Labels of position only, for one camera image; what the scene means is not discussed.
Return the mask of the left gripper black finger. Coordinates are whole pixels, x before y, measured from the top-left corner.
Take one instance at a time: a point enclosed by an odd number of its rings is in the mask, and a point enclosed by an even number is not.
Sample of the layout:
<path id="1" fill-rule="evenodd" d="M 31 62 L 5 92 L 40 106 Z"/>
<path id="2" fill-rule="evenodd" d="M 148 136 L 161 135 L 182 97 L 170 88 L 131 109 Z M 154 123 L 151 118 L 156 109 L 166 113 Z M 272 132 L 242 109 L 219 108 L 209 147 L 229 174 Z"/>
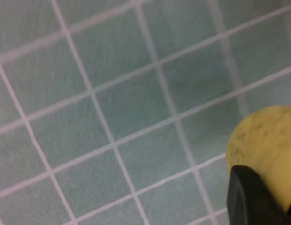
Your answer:
<path id="1" fill-rule="evenodd" d="M 284 211 L 260 175 L 246 165 L 230 171 L 227 211 L 231 225 L 291 225 L 291 206 Z"/>

